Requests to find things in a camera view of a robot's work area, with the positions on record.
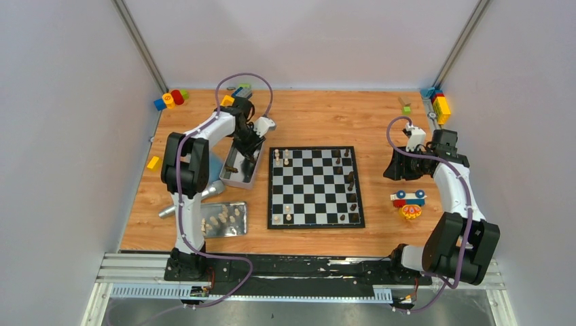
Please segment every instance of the wire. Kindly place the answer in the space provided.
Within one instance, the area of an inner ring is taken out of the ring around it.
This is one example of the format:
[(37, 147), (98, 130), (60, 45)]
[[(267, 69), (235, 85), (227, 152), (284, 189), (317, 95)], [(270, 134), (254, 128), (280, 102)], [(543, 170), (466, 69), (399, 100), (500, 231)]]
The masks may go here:
[(415, 313), (415, 312), (422, 312), (422, 311), (426, 310), (427, 308), (429, 308), (430, 306), (432, 306), (432, 304), (434, 302), (436, 302), (436, 300), (438, 300), (438, 298), (440, 297), (440, 295), (442, 294), (442, 292), (444, 291), (446, 286), (448, 286), (451, 289), (455, 289), (458, 287), (458, 284), (460, 283), (462, 264), (464, 261), (464, 252), (466, 249), (466, 244), (468, 243), (468, 237), (470, 235), (470, 229), (472, 228), (472, 220), (473, 220), (472, 219), (473, 211), (472, 211), (472, 207), (471, 207), (472, 195), (470, 193), (470, 188), (469, 188), (468, 184), (466, 183), (466, 181), (464, 180), (464, 178), (462, 178), (462, 174), (460, 174), (460, 171), (458, 171), (458, 169), (455, 166), (453, 166), (451, 163), (449, 163), (445, 159), (439, 158), (437, 156), (427, 156), (427, 155), (409, 153), (409, 152), (403, 151), (402, 149), (398, 148), (398, 146), (394, 145), (394, 142), (392, 142), (392, 138), (390, 137), (390, 130), (392, 128), (392, 125), (398, 120), (407, 120), (410, 123), (410, 125), (412, 125), (412, 119), (410, 119), (409, 117), (406, 117), (404, 115), (392, 119), (392, 121), (390, 121), (390, 123), (388, 124), (388, 128), (386, 129), (386, 139), (388, 140), (388, 143), (390, 144), (390, 146), (392, 146), (392, 148), (395, 151), (399, 152), (402, 155), (408, 156), (409, 158), (421, 158), (421, 159), (426, 159), (426, 160), (435, 160), (435, 161), (438, 161), (440, 163), (445, 164), (450, 170), (452, 170), (452, 172), (456, 175), (456, 178), (458, 180), (460, 180), (460, 182), (462, 183), (462, 187), (464, 188), (464, 193), (465, 193), (465, 197), (466, 197), (467, 218), (468, 218), (468, 220), (466, 222), (466, 228), (464, 229), (464, 234), (462, 237), (463, 238), (462, 239), (462, 245), (460, 246), (460, 251), (458, 252), (458, 263), (456, 265), (456, 273), (454, 274), (454, 282), (452, 284), (450, 284), (450, 282), (448, 281), (447, 278), (444, 278), (440, 275), (435, 275), (436, 277), (443, 280), (444, 283), (443, 283), (442, 287), (440, 288), (438, 293), (436, 293), (436, 296), (428, 304), (426, 304), (422, 308), (410, 310), (411, 313)]

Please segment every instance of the yellow lego brick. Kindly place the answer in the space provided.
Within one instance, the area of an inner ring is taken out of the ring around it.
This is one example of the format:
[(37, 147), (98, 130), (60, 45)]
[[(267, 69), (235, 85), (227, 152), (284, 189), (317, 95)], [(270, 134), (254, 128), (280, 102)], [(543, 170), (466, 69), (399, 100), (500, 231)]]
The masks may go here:
[(148, 170), (157, 171), (161, 166), (162, 166), (162, 159), (159, 158), (158, 156), (154, 156), (152, 157), (150, 162), (148, 162), (146, 168), (148, 168)]
[(445, 124), (448, 122), (448, 118), (450, 118), (450, 108), (448, 107), (448, 102), (446, 101), (446, 97), (438, 96), (434, 100), (432, 104), (434, 108), (434, 112), (436, 112), (436, 116), (438, 118), (438, 124)]
[(229, 107), (230, 105), (232, 105), (232, 103), (234, 103), (234, 97), (232, 97), (230, 95), (226, 95), (226, 96), (224, 96), (224, 98), (220, 102), (220, 106)]
[(172, 94), (166, 93), (162, 95), (162, 100), (164, 100), (164, 103), (166, 103), (167, 108), (174, 109), (176, 107), (176, 103), (174, 103), (174, 98), (172, 97)]

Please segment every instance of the wooden table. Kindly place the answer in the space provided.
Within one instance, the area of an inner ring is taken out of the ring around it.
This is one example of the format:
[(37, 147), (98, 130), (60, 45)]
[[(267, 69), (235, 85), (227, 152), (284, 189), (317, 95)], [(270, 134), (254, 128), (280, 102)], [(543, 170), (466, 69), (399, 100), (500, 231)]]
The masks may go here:
[[(246, 236), (207, 239), (206, 250), (221, 253), (282, 253), (300, 255), (386, 256), (399, 244), (424, 245), (435, 227), (442, 206), (430, 177), (417, 181), (392, 181), (382, 177), (392, 147), (386, 141), (386, 126), (401, 114), (396, 92), (277, 91), (270, 112), (278, 125), (266, 135), (267, 147), (353, 145), (357, 157), (366, 227), (361, 229), (268, 230), (268, 148), (257, 172), (252, 190), (227, 187), (207, 202), (246, 201), (249, 226)], [(402, 93), (412, 100), (411, 118), (431, 138), (424, 106), (417, 92)], [(255, 91), (251, 99), (259, 117), (268, 104), (268, 91)], [(149, 158), (164, 156), (166, 138), (171, 132), (185, 132), (202, 123), (214, 110), (214, 91), (190, 91), (190, 100), (164, 110)], [(398, 145), (406, 144), (399, 122), (392, 133)], [(225, 158), (231, 140), (224, 139), (214, 152)], [(392, 206), (389, 195), (400, 190), (426, 191), (423, 214), (406, 221)], [(160, 172), (145, 169), (122, 249), (171, 250), (176, 239), (175, 218), (160, 219), (158, 212), (172, 200)]]

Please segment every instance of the black checker square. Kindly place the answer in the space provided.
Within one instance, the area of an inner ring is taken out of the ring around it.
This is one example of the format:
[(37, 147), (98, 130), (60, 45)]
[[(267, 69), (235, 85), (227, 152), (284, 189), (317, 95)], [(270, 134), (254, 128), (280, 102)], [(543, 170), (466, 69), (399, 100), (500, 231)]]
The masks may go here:
[(304, 214), (304, 221), (306, 224), (315, 224), (316, 214)]
[[(274, 150), (281, 154), (276, 164)], [(289, 164), (284, 165), (284, 151)], [(354, 147), (271, 147), (268, 180), (268, 228), (364, 228)], [(347, 176), (355, 184), (348, 191)], [(354, 211), (352, 204), (357, 204)]]
[(303, 185), (294, 185), (294, 193), (295, 194), (303, 194), (304, 193), (304, 186)]
[(294, 204), (294, 214), (304, 214), (304, 204)]
[(314, 193), (315, 194), (324, 194), (324, 185), (314, 185)]
[(324, 175), (324, 169), (322, 168), (322, 166), (313, 166), (312, 173), (314, 175)]

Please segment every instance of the metal frame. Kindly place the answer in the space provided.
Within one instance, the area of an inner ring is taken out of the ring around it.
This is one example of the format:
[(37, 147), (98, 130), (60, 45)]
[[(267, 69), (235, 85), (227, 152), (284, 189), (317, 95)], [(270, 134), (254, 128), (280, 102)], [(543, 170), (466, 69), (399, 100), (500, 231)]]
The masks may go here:
[[(138, 297), (148, 299), (189, 299), (192, 286), (208, 286), (209, 282), (168, 282), (164, 269), (168, 254), (158, 253), (108, 253), (105, 254), (90, 301), (82, 320), (83, 326), (101, 325), (111, 298)], [(379, 260), (381, 257), (349, 257), (331, 261), (330, 264), (353, 264), (363, 260)], [(323, 302), (381, 304), (389, 302), (392, 291), (412, 289), (411, 285), (374, 285), (374, 297), (278, 297), (233, 295), (229, 300), (252, 302)], [(436, 289), (437, 284), (421, 286)], [(497, 326), (516, 326), (516, 318), (496, 260), (490, 262), (482, 284), (473, 286), (461, 283), (456, 290), (485, 291), (490, 300), (491, 312)], [(211, 295), (205, 300), (216, 300)]]
[(472, 11), (472, 15), (470, 15), (470, 17), (468, 18), (466, 25), (464, 25), (464, 28), (460, 32), (460, 35), (458, 36), (456, 43), (452, 47), (448, 57), (446, 58), (446, 61), (442, 65), (442, 68), (440, 69), (438, 76), (434, 80), (433, 87), (436, 87), (437, 89), (442, 88), (442, 84), (444, 83), (447, 74), (450, 72), (454, 62), (456, 62), (456, 59), (458, 58), (458, 55), (466, 45), (468, 38), (470, 38), (470, 35), (472, 34), (472, 32), (474, 32), (474, 29), (478, 25), (478, 22), (480, 21), (480, 19), (482, 19), (482, 16), (484, 15), (484, 12), (486, 12), (486, 8), (488, 7), (491, 1), (492, 0), (478, 1), (476, 7), (474, 7), (474, 10)]

